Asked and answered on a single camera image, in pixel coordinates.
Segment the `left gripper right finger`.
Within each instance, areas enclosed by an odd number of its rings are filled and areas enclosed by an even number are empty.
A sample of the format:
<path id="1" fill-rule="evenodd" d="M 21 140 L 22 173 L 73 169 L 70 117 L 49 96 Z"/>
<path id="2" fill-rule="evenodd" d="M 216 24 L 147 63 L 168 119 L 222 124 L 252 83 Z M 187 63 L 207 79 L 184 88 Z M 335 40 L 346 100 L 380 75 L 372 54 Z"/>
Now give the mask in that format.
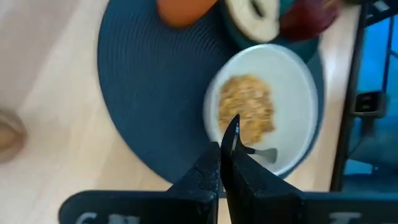
<path id="1" fill-rule="evenodd" d="M 221 142 L 221 180 L 232 224 L 302 224 L 301 191 L 258 164 L 239 136 L 239 115 Z"/>

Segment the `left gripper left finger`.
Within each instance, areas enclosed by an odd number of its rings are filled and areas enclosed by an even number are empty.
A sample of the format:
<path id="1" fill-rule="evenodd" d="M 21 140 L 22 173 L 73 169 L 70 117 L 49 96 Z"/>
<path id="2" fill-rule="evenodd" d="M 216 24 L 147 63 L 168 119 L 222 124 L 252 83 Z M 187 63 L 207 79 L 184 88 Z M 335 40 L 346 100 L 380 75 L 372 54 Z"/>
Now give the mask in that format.
<path id="1" fill-rule="evenodd" d="M 218 195 L 220 191 L 221 149 L 217 142 L 211 142 L 208 149 L 194 165 L 167 191 L 178 195 Z"/>

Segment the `spoon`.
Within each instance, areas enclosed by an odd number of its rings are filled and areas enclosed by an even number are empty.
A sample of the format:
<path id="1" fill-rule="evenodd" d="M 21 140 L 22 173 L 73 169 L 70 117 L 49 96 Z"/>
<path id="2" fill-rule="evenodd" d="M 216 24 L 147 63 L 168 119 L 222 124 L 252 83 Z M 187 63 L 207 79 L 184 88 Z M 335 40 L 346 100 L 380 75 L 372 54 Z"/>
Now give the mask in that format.
<path id="1" fill-rule="evenodd" d="M 278 156 L 278 152 L 276 148 L 268 148 L 265 150 L 257 150 L 250 147 L 245 146 L 240 138 L 240 124 L 236 125 L 236 149 L 240 149 L 244 151 L 246 154 L 257 155 L 263 157 L 268 163 L 275 164 Z"/>

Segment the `orange cup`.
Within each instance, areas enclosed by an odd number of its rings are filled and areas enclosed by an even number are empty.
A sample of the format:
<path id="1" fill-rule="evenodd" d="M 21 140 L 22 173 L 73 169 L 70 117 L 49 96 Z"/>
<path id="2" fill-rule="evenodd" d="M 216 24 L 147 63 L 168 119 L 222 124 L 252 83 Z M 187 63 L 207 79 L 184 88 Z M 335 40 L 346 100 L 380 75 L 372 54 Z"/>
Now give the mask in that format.
<path id="1" fill-rule="evenodd" d="M 171 27 L 186 27 L 203 17 L 218 0 L 156 0 L 159 17 Z"/>

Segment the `dark red apple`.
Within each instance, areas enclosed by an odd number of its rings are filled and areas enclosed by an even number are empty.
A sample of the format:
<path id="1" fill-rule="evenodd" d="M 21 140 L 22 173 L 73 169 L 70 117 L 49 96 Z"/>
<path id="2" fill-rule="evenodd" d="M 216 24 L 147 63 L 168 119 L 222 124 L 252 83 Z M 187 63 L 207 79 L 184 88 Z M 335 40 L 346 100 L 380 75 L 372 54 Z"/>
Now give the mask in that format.
<path id="1" fill-rule="evenodd" d="M 340 0 L 295 0 L 280 18 L 280 34 L 291 41 L 319 36 L 340 13 Z"/>

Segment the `cereal flakes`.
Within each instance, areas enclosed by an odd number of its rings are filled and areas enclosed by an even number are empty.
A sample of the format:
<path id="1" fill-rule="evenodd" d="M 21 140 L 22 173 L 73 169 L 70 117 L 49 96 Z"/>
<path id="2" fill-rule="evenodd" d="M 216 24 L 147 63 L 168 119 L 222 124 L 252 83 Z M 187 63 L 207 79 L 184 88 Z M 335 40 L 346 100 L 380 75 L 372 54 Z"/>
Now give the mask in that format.
<path id="1" fill-rule="evenodd" d="M 253 75 L 230 78 L 221 87 L 218 106 L 218 124 L 222 131 L 239 115 L 240 137 L 245 145 L 259 142 L 265 133 L 275 130 L 271 88 Z"/>

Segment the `white bowl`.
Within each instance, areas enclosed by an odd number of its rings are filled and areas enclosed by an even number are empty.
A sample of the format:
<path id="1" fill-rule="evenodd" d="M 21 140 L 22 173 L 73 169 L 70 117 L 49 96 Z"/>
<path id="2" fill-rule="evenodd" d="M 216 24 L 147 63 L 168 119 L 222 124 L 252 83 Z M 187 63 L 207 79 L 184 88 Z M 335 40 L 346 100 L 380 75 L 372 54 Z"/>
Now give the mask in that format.
<path id="1" fill-rule="evenodd" d="M 203 120 L 211 141 L 221 142 L 224 131 L 218 124 L 221 87 L 232 77 L 250 74 L 271 88 L 275 130 L 265 133 L 252 148 L 276 148 L 275 164 L 263 157 L 251 157 L 281 178 L 288 176 L 312 149 L 323 118 L 323 88 L 317 88 L 314 75 L 293 51 L 276 44 L 261 44 L 242 50 L 230 58 L 210 82 L 205 94 Z"/>

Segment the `dark round placemat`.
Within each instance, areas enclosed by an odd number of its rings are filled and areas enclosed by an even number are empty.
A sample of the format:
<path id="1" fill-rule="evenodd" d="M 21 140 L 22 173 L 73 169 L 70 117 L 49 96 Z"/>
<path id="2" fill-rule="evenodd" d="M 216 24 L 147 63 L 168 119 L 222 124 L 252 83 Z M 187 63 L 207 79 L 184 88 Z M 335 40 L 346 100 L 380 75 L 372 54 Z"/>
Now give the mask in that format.
<path id="1" fill-rule="evenodd" d="M 233 55 L 256 47 L 234 28 L 223 2 L 173 29 L 155 0 L 109 0 L 97 62 L 115 127 L 144 164 L 175 183 L 210 143 L 203 106 L 211 80 Z"/>

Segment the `green plate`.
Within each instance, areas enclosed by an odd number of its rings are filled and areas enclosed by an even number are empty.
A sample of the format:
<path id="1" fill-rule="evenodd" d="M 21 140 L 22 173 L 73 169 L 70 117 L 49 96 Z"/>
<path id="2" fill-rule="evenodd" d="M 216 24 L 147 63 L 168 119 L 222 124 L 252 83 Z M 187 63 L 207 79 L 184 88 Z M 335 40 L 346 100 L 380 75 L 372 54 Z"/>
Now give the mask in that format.
<path id="1" fill-rule="evenodd" d="M 226 0 L 221 0 L 220 11 L 229 36 L 234 40 L 234 42 L 240 49 L 246 49 L 258 45 L 257 42 L 246 37 L 234 24 L 227 10 Z M 284 46 L 299 55 L 304 62 L 308 62 L 317 52 L 319 42 L 319 37 L 314 37 L 308 40 L 301 40 L 298 42 L 292 42 L 279 35 L 274 40 L 270 41 L 270 44 Z"/>

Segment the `black metal table frame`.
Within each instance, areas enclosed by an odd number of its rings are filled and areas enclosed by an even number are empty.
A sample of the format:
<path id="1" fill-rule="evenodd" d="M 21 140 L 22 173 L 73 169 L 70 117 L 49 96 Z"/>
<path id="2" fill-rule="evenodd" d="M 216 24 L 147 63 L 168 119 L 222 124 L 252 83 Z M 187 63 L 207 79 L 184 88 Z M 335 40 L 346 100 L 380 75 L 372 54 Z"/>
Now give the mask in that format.
<path id="1" fill-rule="evenodd" d="M 332 192 L 343 189 L 344 170 L 349 159 L 355 159 L 364 149 L 365 144 L 375 138 L 376 120 L 381 119 L 387 110 L 387 85 L 391 57 L 398 57 L 392 50 L 392 35 L 394 32 L 394 17 L 398 15 L 398 0 L 366 0 L 360 5 L 358 26 L 354 40 L 353 56 L 348 76 L 345 105 L 336 148 L 333 175 L 330 184 Z M 364 31 L 384 19 L 389 19 L 389 31 L 386 44 L 385 64 L 380 90 L 358 91 L 359 69 L 362 62 Z M 376 99 L 376 112 L 355 112 L 358 104 L 366 95 L 373 94 Z"/>

